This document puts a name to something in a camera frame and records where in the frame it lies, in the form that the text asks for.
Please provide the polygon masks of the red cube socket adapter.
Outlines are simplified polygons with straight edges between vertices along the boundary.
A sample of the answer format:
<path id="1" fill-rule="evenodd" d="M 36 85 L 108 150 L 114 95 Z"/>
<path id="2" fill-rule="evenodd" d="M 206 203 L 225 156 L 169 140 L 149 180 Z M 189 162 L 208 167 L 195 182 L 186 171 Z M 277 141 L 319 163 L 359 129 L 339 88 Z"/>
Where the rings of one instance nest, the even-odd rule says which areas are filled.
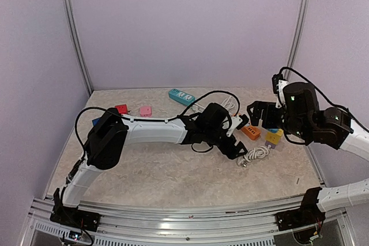
<path id="1" fill-rule="evenodd" d="M 129 110 L 129 108 L 126 104 L 116 105 L 115 108 L 117 109 L 117 111 L 121 115 L 130 113 L 130 110 Z"/>

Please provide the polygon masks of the light blue small adapter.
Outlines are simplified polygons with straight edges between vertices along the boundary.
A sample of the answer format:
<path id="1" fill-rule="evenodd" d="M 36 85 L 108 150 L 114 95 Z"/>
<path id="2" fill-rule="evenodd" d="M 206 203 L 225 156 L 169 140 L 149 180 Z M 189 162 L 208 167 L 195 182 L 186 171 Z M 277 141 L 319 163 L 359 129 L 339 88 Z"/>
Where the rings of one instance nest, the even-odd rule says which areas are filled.
<path id="1" fill-rule="evenodd" d="M 279 128 L 268 128 L 267 130 L 268 132 L 271 132 L 271 133 L 278 133 L 280 131 Z"/>

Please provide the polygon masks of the orange power strip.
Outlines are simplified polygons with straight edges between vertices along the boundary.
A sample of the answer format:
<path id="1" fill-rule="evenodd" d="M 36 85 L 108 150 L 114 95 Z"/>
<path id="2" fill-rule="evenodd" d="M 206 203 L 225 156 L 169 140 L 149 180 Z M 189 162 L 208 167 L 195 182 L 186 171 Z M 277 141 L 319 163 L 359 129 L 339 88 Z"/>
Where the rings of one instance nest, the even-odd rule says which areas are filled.
<path id="1" fill-rule="evenodd" d="M 255 126 L 244 126 L 240 130 L 252 141 L 258 140 L 259 137 L 261 136 L 260 129 Z"/>

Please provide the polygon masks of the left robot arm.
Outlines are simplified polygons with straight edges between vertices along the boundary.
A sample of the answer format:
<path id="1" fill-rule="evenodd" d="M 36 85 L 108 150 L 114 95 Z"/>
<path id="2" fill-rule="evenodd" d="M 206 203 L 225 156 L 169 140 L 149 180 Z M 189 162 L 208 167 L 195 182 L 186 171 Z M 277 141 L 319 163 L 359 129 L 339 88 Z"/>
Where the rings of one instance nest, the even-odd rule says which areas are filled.
<path id="1" fill-rule="evenodd" d="M 245 114 L 231 115 L 218 103 L 208 104 L 202 112 L 187 115 L 187 111 L 173 118 L 143 118 L 122 115 L 117 108 L 103 110 L 103 115 L 81 142 L 82 155 L 66 176 L 64 185 L 53 194 L 54 206 L 50 220 L 62 225 L 96 230 L 100 214 L 78 208 L 82 197 L 95 179 L 115 167 L 124 146 L 136 143 L 200 144 L 217 147 L 230 160 L 247 153 L 234 130 L 244 127 L 249 119 Z"/>

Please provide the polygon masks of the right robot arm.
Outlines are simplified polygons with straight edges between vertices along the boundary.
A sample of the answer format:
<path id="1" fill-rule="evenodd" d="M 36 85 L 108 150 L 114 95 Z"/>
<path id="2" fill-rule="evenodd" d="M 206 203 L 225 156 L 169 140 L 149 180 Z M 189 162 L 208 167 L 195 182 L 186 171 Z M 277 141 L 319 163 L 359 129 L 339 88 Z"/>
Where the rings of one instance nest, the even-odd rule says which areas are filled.
<path id="1" fill-rule="evenodd" d="M 293 135 L 300 144 L 327 145 L 368 160 L 368 128 L 361 124 L 347 107 L 330 102 L 321 110 L 317 94 L 322 91 L 293 68 L 289 71 L 302 81 L 289 82 L 283 76 L 286 67 L 272 77 L 276 102 L 255 101 L 247 106 L 251 125 L 279 128 L 285 136 Z M 368 203 L 368 180 L 338 187 L 308 189 L 300 207 L 276 214 L 279 230 L 300 228 L 321 223 L 334 209 Z"/>

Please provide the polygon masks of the blue cube adapter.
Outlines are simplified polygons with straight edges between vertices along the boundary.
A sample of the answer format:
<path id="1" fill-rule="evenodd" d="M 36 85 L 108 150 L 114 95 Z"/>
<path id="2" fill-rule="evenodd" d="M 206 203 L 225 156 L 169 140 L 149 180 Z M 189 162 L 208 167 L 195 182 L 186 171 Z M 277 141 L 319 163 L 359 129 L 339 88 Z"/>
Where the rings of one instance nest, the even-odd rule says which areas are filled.
<path id="1" fill-rule="evenodd" d="M 93 126 L 97 125 L 97 124 L 98 124 L 98 122 L 99 122 L 99 120 L 100 120 L 100 118 L 95 118 L 95 119 L 93 119 L 93 120 L 92 120 L 92 124 L 93 124 Z"/>

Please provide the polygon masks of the yellow black plug adapter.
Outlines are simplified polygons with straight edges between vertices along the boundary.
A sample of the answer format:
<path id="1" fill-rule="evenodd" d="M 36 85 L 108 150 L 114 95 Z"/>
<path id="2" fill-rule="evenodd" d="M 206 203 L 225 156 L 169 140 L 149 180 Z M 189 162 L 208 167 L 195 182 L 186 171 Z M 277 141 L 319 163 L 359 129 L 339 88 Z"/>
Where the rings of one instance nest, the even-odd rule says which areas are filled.
<path id="1" fill-rule="evenodd" d="M 268 140 L 268 141 L 271 141 L 271 142 L 280 141 L 283 134 L 284 134 L 284 132 L 283 132 L 282 129 L 280 129 L 280 131 L 278 133 L 267 132 L 265 139 Z"/>

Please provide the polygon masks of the pink plug adapter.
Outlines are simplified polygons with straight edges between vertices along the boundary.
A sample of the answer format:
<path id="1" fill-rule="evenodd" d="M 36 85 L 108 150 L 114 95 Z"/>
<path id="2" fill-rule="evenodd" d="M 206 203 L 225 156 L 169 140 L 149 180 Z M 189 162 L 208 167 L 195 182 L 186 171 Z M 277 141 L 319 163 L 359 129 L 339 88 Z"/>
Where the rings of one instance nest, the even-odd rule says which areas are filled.
<path id="1" fill-rule="evenodd" d="M 152 116 L 152 107 L 151 106 L 142 106 L 139 108 L 140 117 L 151 117 Z"/>

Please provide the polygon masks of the purple power strip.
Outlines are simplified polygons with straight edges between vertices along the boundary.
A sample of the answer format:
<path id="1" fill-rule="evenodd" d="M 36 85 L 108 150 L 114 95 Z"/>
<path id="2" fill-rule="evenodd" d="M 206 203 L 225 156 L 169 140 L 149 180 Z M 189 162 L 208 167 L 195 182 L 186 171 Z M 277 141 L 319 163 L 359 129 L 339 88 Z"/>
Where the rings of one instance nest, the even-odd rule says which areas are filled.
<path id="1" fill-rule="evenodd" d="M 267 147 L 268 149 L 275 149 L 278 145 L 280 144 L 280 141 L 265 141 L 265 147 Z"/>

